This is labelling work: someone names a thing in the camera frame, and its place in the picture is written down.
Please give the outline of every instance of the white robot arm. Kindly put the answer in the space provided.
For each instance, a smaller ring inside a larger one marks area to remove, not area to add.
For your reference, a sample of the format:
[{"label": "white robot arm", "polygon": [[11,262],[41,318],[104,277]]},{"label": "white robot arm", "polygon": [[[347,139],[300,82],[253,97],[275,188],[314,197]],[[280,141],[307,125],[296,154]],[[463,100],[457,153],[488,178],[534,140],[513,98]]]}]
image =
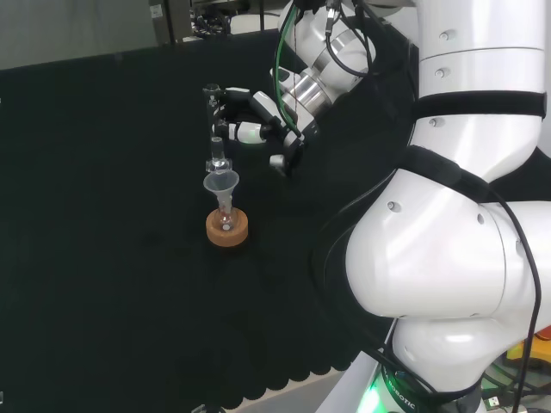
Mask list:
[{"label": "white robot arm", "polygon": [[[517,0],[415,3],[421,115],[411,145],[486,182],[512,172],[535,149],[544,116],[546,0],[526,0],[522,10]],[[359,81],[327,52],[327,14],[305,12],[286,38],[309,67],[297,83],[305,87],[288,90],[284,101],[313,117]],[[349,68],[367,70],[364,47],[342,22],[331,45]],[[551,324],[551,204],[511,208],[539,269],[539,330]],[[500,205],[419,173],[396,172],[356,226],[346,268],[363,308],[399,317],[396,357],[437,391],[474,391],[489,364],[527,336],[536,290],[511,219]],[[423,411],[403,395],[400,403],[384,374],[376,385],[381,411]],[[480,398],[463,407],[486,411]]]}]

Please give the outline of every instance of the funnel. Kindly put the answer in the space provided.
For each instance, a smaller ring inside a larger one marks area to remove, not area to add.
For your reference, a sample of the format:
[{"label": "funnel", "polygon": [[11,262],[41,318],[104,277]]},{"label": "funnel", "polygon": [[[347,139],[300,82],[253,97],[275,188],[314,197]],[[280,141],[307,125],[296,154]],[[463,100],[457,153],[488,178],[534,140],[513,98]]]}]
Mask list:
[{"label": "funnel", "polygon": [[232,207],[232,192],[239,183],[239,175],[234,170],[216,170],[205,177],[203,185],[218,198],[216,225],[222,231],[232,230],[238,223],[238,214]]}]

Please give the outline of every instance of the black cable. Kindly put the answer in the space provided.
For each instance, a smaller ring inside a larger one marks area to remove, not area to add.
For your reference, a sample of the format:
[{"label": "black cable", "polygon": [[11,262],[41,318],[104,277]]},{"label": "black cable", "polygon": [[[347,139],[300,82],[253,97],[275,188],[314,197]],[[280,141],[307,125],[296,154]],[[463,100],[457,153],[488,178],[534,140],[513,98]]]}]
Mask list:
[{"label": "black cable", "polygon": [[532,342],[534,341],[534,334],[536,333],[537,316],[540,311],[540,306],[542,304],[542,284],[540,283],[540,275],[537,271],[536,261],[534,260],[534,256],[532,255],[532,249],[529,246],[528,239],[526,239],[523,227],[520,225],[520,222],[518,222],[517,216],[511,210],[507,202],[505,202],[505,200],[498,193],[496,193],[496,191],[490,189],[490,192],[498,200],[499,205],[504,208],[507,215],[509,215],[511,222],[515,226],[515,230],[517,230],[518,237],[524,248],[526,259],[528,260],[528,264],[534,278],[534,289],[536,293],[536,298],[534,300],[534,310],[532,311],[532,317],[530,319],[530,324],[528,328],[528,336],[524,341],[523,362],[521,369],[519,370],[517,395],[515,396],[515,403],[513,404],[512,410],[512,413],[518,413],[518,407],[520,406],[520,401],[523,395],[524,382],[526,381],[526,373],[528,372],[530,353],[532,352]]},{"label": "black cable", "polygon": [[352,30],[352,32],[356,35],[357,39],[362,43],[362,46],[366,48],[366,51],[369,50],[367,48],[365,39],[363,39],[362,36],[360,36],[360,34],[358,34],[358,32],[353,28],[352,24],[350,23],[350,20],[348,19],[348,16],[344,13],[343,5],[339,4],[338,7],[339,7],[339,9],[338,9],[339,17],[343,20],[343,23],[346,25],[347,28]]},{"label": "black cable", "polygon": [[[289,17],[291,16],[291,10],[293,10],[293,7],[294,7],[294,1],[289,6],[289,9],[287,11],[287,15],[285,16],[285,20],[283,20],[282,29],[279,31],[279,34],[277,36],[277,44],[278,45],[279,45],[280,41],[282,41],[283,32],[285,31],[285,26],[287,26],[287,23],[289,21]],[[277,48],[275,50],[274,64],[272,65],[272,80],[273,80],[273,85],[274,85],[274,95],[275,96],[277,96],[277,89],[279,88],[279,84],[277,84],[277,81],[276,81],[276,71],[279,71],[279,67],[277,67],[277,57],[276,56],[277,56]],[[285,125],[287,125],[287,127],[291,131],[294,132],[294,134],[297,136],[297,138],[299,138],[301,136],[300,131],[298,130],[298,128],[295,125],[293,125],[292,123],[290,123],[287,120],[287,117],[283,113],[282,108],[280,107],[279,103],[277,102],[277,99],[276,99],[275,104],[277,106],[277,112],[279,112],[279,115],[282,118]]]},{"label": "black cable", "polygon": [[258,0],[258,8],[260,15],[260,31],[264,31],[264,0]]},{"label": "black cable", "polygon": [[343,62],[340,61],[340,59],[337,57],[337,55],[333,51],[333,48],[331,46],[331,36],[329,34],[327,34],[325,36],[325,47],[327,47],[327,52],[329,52],[329,54],[331,55],[331,58],[335,61],[335,63],[338,65],[338,67],[340,67],[341,69],[343,69],[344,71],[346,71],[350,75],[354,75],[354,76],[358,76],[358,77],[367,77],[367,76],[369,76],[368,73],[364,73],[362,71],[355,71],[354,69],[349,68],[347,65],[345,65]]}]

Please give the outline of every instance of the wire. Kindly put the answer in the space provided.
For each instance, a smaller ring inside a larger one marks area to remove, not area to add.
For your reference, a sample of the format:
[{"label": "wire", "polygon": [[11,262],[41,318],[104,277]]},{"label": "wire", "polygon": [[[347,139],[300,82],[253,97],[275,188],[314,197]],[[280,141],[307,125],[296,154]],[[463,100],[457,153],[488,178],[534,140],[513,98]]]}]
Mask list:
[{"label": "wire", "polygon": [[513,225],[515,226],[515,229],[517,230],[518,237],[520,239],[522,246],[524,247],[526,259],[528,260],[528,264],[532,272],[532,277],[534,278],[534,289],[536,293],[536,298],[534,300],[534,310],[532,311],[532,316],[531,316],[530,324],[528,328],[528,337],[524,342],[523,362],[518,374],[519,378],[518,378],[517,395],[515,396],[515,403],[513,404],[513,409],[512,409],[512,413],[518,413],[520,401],[523,396],[523,388],[524,388],[524,382],[526,381],[526,373],[528,372],[528,363],[529,363],[530,353],[532,352],[532,342],[534,341],[534,334],[536,333],[537,316],[540,311],[540,306],[542,304],[542,284],[540,282],[540,275],[537,271],[536,260],[534,260],[534,256],[532,255],[532,249],[529,246],[528,239],[526,239],[526,235],[524,234],[523,227],[520,225],[520,222],[518,222],[517,216],[511,210],[507,202],[505,202],[505,200],[496,191],[494,191],[493,189],[490,189],[490,192],[498,200],[499,205],[501,205],[504,208],[507,215],[509,215],[511,222],[513,223]]},{"label": "wire", "polygon": [[285,16],[285,20],[283,20],[282,30],[279,32],[279,40],[278,40],[277,50],[275,52],[274,67],[272,68],[272,73],[273,73],[272,77],[274,79],[274,94],[277,100],[277,102],[275,103],[277,106],[277,111],[279,112],[279,115],[282,117],[283,122],[285,122],[285,125],[287,125],[287,127],[291,131],[293,131],[297,137],[300,137],[301,133],[299,132],[298,128],[293,123],[293,120],[285,110],[285,106],[282,100],[282,92],[279,87],[279,59],[282,54],[283,43],[285,43],[285,38],[287,36],[288,29],[290,27],[290,24],[294,23],[293,20],[295,15],[296,15],[296,6],[294,5],[294,2],[292,2],[287,12],[287,15]]},{"label": "wire", "polygon": [[333,51],[333,47],[331,46],[331,36],[329,34],[325,35],[325,47],[327,47],[327,52],[331,55],[331,58],[335,61],[335,63],[349,73],[350,75],[358,76],[358,77],[367,77],[369,76],[368,73],[363,71],[355,71],[354,69],[349,68],[347,65],[345,65],[343,62],[340,61],[340,59],[337,57],[335,52]]}]

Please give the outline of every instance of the black tablecloth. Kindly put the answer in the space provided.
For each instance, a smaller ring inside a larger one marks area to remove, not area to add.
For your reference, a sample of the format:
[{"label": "black tablecloth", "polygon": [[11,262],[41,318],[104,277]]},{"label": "black tablecloth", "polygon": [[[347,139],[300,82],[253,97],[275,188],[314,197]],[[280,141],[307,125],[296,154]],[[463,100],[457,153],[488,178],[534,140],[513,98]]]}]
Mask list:
[{"label": "black tablecloth", "polygon": [[[268,166],[277,146],[230,145],[251,235],[228,253],[204,228],[216,202],[202,186],[201,87],[269,92],[275,43],[267,32],[0,73],[5,411],[231,408],[354,359],[358,344],[321,314],[307,253],[391,170],[411,127],[407,81],[380,82],[393,120],[362,83],[291,181]],[[550,170],[537,152],[502,189],[549,199]],[[385,334],[387,320],[365,317]]]}]

